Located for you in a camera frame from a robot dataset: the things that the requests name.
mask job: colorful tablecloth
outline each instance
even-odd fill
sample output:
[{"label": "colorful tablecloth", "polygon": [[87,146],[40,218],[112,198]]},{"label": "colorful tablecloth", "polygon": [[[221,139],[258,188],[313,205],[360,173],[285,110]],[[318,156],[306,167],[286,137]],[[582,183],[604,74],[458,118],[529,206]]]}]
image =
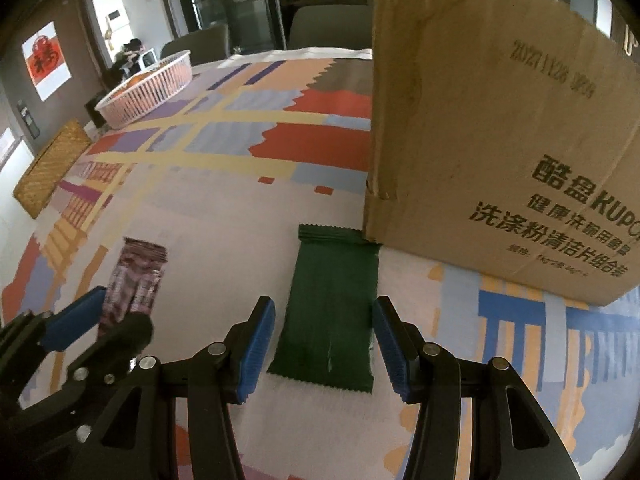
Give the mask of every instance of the colorful tablecloth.
[{"label": "colorful tablecloth", "polygon": [[[246,318],[261,294],[276,302],[273,357],[301,223],[359,228],[366,181],[369,52],[309,50],[236,57],[196,70],[191,85],[95,143],[60,183],[15,275],[4,319],[59,310],[105,284],[122,237],[168,248],[146,353],[191,356]],[[600,480],[629,439],[640,397],[640,298],[607,308],[383,248],[379,294],[425,338],[456,356],[510,360],[556,426],[583,479]],[[95,338],[48,357],[23,401],[59,387]],[[263,374],[232,409],[249,480],[401,478],[416,406],[393,393],[380,351],[372,394]],[[190,478],[187,416],[178,404],[181,478]],[[457,478],[468,475],[463,405]]]}]

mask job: yellow stripe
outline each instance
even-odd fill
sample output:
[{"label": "yellow stripe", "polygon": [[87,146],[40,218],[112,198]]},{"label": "yellow stripe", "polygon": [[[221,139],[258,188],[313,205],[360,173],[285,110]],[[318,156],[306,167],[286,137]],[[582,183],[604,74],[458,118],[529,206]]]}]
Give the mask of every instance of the yellow stripe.
[{"label": "yellow stripe", "polygon": [[215,153],[145,152],[117,153],[104,152],[96,155],[103,162],[124,162],[125,164],[155,164],[158,166],[180,166],[181,168],[202,168],[222,170],[255,176],[291,178],[297,163],[291,160],[258,158],[250,155],[219,155]]},{"label": "yellow stripe", "polygon": [[429,270],[427,278],[434,280],[435,282],[441,282],[444,279],[444,266],[442,264],[436,264]]},{"label": "yellow stripe", "polygon": [[541,290],[529,286],[527,287],[527,298],[533,301],[545,301]]},{"label": "yellow stripe", "polygon": [[73,227],[66,218],[60,217],[60,220],[56,222],[56,228],[62,233],[67,241],[74,240],[78,230]]},{"label": "yellow stripe", "polygon": [[502,348],[498,348],[498,355],[511,362],[513,359],[513,339],[515,334],[515,323],[513,321],[501,321],[498,333],[502,336]]},{"label": "yellow stripe", "polygon": [[57,250],[63,253],[69,245],[69,240],[67,240],[62,233],[56,229],[56,225],[54,224],[45,243],[53,244]]},{"label": "yellow stripe", "polygon": [[468,480],[471,469],[471,430],[473,427],[471,399],[462,399],[462,402],[466,404],[466,413],[462,417],[462,428],[460,429],[456,480]]},{"label": "yellow stripe", "polygon": [[143,128],[170,128],[178,124],[234,122],[234,123],[287,123],[287,124],[324,124],[328,115],[313,112],[286,112],[284,110],[206,110],[187,115],[174,115],[151,119],[128,126],[125,131]]},{"label": "yellow stripe", "polygon": [[240,94],[244,91],[244,87],[236,88],[233,92],[227,95],[222,101],[216,103],[216,105],[210,110],[219,112],[220,110],[224,110],[227,106],[229,106],[233,101],[240,97]]},{"label": "yellow stripe", "polygon": [[164,177],[165,173],[166,168],[162,166],[156,166],[149,171],[146,180],[138,186],[135,194],[131,199],[129,199],[127,207],[124,209],[122,215],[120,215],[120,217],[108,227],[108,230],[102,238],[101,245],[110,248],[122,236],[124,229],[126,229],[131,222],[131,219],[136,214],[138,206],[143,201],[144,197],[153,190],[162,177]]},{"label": "yellow stripe", "polygon": [[47,244],[45,242],[44,246],[41,248],[40,252],[42,253],[42,256],[45,257],[45,259],[47,260],[47,265],[49,267],[52,266],[52,257],[51,254],[49,254],[49,250],[47,249]]},{"label": "yellow stripe", "polygon": [[51,238],[47,239],[45,247],[47,248],[50,258],[49,267],[51,267],[53,270],[58,270],[63,259],[63,255],[60,252],[60,249],[55,245],[55,243],[53,243],[53,240],[51,240]]},{"label": "yellow stripe", "polygon": [[572,308],[580,308],[581,310],[589,309],[589,305],[587,305],[583,301],[569,300],[568,298],[564,298],[564,305],[570,306]]},{"label": "yellow stripe", "polygon": [[100,180],[85,180],[84,185],[96,191],[104,191],[109,184],[108,182],[101,182]]},{"label": "yellow stripe", "polygon": [[186,132],[183,136],[178,139],[173,148],[166,153],[173,153],[174,155],[179,155],[186,147],[191,144],[193,139],[195,139],[200,131],[206,126],[206,123],[196,123],[189,131]]},{"label": "yellow stripe", "polygon": [[407,451],[409,451],[409,446],[399,446],[389,451],[382,459],[385,469],[389,471],[394,478],[402,467]]},{"label": "yellow stripe", "polygon": [[[584,355],[585,355],[585,357],[588,354],[590,354],[591,346],[592,346],[591,337],[587,335],[584,338]],[[590,379],[591,379],[591,375],[589,374],[589,371],[587,369],[585,369],[584,370],[584,383],[583,383],[584,386],[582,386],[581,388],[576,388],[575,389],[574,408],[572,410],[571,421],[569,423],[569,427],[567,428],[567,432],[569,434],[569,438],[568,438],[569,445],[567,446],[567,449],[569,450],[569,452],[572,452],[575,449],[574,431],[575,431],[575,428],[578,427],[578,424],[580,424],[580,422],[582,421],[582,419],[584,418],[584,415],[586,413],[584,405],[582,404],[582,394],[587,389],[587,386],[589,386]]]},{"label": "yellow stripe", "polygon": [[128,170],[129,167],[126,164],[120,167],[116,175],[113,177],[113,180],[104,189],[100,198],[96,201],[94,208],[91,209],[91,212],[84,219],[82,227],[80,228],[81,231],[84,231],[85,233],[89,231],[89,226],[94,222],[95,217],[102,210],[102,207],[104,206],[104,203],[107,202],[109,195],[113,194],[116,188],[120,185],[120,181],[127,174]]},{"label": "yellow stripe", "polygon": [[522,286],[517,285],[516,283],[507,282],[506,294],[507,296],[513,296],[515,298],[524,298],[525,291]]},{"label": "yellow stripe", "polygon": [[53,395],[58,390],[62,368],[65,363],[64,352],[54,352],[53,370],[51,371],[51,381],[49,383],[49,394]]},{"label": "yellow stripe", "polygon": [[438,336],[438,328],[440,327],[440,307],[437,306],[433,311],[433,321],[431,322],[431,337],[434,339]]},{"label": "yellow stripe", "polygon": [[502,294],[504,291],[504,281],[494,278],[493,276],[486,276],[483,274],[480,281],[480,290]]},{"label": "yellow stripe", "polygon": [[474,361],[482,361],[482,353],[484,352],[484,338],[486,337],[486,318],[478,318],[478,342],[476,343],[476,355]]},{"label": "yellow stripe", "polygon": [[556,431],[564,446],[571,452],[575,448],[571,418],[574,412],[576,384],[578,381],[578,352],[580,350],[580,336],[577,330],[569,329],[567,334],[567,367],[566,386],[560,395],[560,409],[556,421]]},{"label": "yellow stripe", "polygon": [[542,345],[542,327],[525,325],[524,329],[524,364],[522,381],[535,394],[538,386],[538,370],[540,370],[540,345]]}]

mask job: blue stripe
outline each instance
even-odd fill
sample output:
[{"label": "blue stripe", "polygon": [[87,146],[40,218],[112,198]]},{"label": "blue stripe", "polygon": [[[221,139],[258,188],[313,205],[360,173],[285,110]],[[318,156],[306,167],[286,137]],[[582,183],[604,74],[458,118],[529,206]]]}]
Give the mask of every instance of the blue stripe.
[{"label": "blue stripe", "polygon": [[542,326],[540,333],[540,366],[538,367],[538,384],[536,391],[542,391],[542,377],[545,373],[545,348],[546,348],[546,325]]},{"label": "blue stripe", "polygon": [[511,365],[519,375],[522,375],[524,363],[524,323],[516,323],[513,334],[513,358]]},{"label": "blue stripe", "polygon": [[545,304],[542,301],[486,290],[480,290],[478,294],[478,316],[538,326],[544,326],[546,319]]},{"label": "blue stripe", "polygon": [[607,333],[604,334],[604,373],[602,374],[602,380],[607,382],[609,380],[609,360],[611,355],[609,354],[609,337]]},{"label": "blue stripe", "polygon": [[626,377],[626,333],[622,337],[622,376]]},{"label": "blue stripe", "polygon": [[566,327],[576,330],[606,330],[607,332],[629,332],[640,330],[640,318],[603,314],[581,308],[566,308]]},{"label": "blue stripe", "polygon": [[566,388],[566,370],[569,366],[569,331],[566,331],[566,336],[564,338],[565,344],[566,344],[566,351],[564,352],[564,381],[563,381],[563,388]]},{"label": "blue stripe", "polygon": [[613,378],[618,378],[618,332],[613,333],[613,355],[611,356],[611,363],[613,364]]},{"label": "blue stripe", "polygon": [[598,382],[598,367],[600,366],[600,332],[593,333],[593,370],[591,384]]},{"label": "blue stripe", "polygon": [[256,84],[258,81],[260,81],[260,79],[262,79],[263,77],[269,75],[271,72],[273,72],[274,70],[277,69],[277,67],[279,67],[281,64],[284,64],[284,61],[274,61],[273,63],[271,63],[267,68],[265,68],[264,70],[262,70],[261,72],[258,72],[256,75],[251,76],[249,78],[249,81],[247,81],[246,83],[244,83],[245,85],[253,85]]},{"label": "blue stripe", "polygon": [[233,72],[228,73],[227,75],[225,75],[220,81],[216,81],[215,83],[213,83],[213,85],[211,85],[209,88],[207,88],[207,90],[215,90],[219,87],[221,87],[224,83],[226,83],[227,81],[229,81],[233,76],[235,76],[236,74],[242,72],[242,70],[244,70],[245,68],[247,68],[250,65],[250,63],[246,63],[244,65],[240,65],[238,68],[236,68]]},{"label": "blue stripe", "polygon": [[580,330],[580,350],[578,350],[578,388],[584,386],[584,353],[586,352],[586,342],[584,339],[584,330]]},{"label": "blue stripe", "polygon": [[498,351],[498,327],[500,320],[486,320],[486,336],[484,337],[484,352],[482,353],[482,362],[487,363],[489,359],[495,357]]}]

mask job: pink basket rim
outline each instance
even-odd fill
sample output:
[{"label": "pink basket rim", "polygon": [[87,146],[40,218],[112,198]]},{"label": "pink basket rim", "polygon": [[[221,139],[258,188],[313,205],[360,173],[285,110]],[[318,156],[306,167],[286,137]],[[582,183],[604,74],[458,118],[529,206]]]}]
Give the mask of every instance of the pink basket rim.
[{"label": "pink basket rim", "polygon": [[[191,55],[191,50],[181,50],[180,52],[176,52],[175,54],[172,54],[171,56],[165,57],[164,59],[161,59],[160,61],[158,61],[156,63],[153,63],[153,65],[150,65],[150,66],[146,67],[144,70],[141,70],[140,72],[135,73],[131,77],[137,76],[138,74],[145,73],[145,72],[154,72],[154,75],[162,73],[165,70],[168,70],[173,65],[176,65],[176,64],[180,63],[182,60],[184,60],[185,57],[188,57],[190,55]],[[167,59],[172,59],[172,60],[169,63],[167,63],[166,65],[164,65],[160,70],[153,70],[154,67],[159,66],[160,64],[162,64],[162,62],[166,62]],[[131,79],[131,77],[129,77],[127,80],[125,80],[122,83],[120,83],[118,86],[116,86],[116,88],[114,88],[113,90],[111,90],[111,92],[109,92],[107,95],[105,95],[105,97],[100,99],[98,104],[95,105],[95,110],[96,111],[100,111],[106,105],[109,105],[109,104],[115,102],[116,99],[120,99],[120,98],[123,98],[124,96],[127,96],[132,90],[135,90],[140,85],[142,85],[143,83],[146,82],[146,78],[144,78],[143,80],[138,81],[135,85],[131,86],[130,88],[127,88],[122,94],[119,94],[115,99],[112,99],[113,95],[120,88],[125,86],[127,84],[127,81],[129,81],[129,79]]]}]

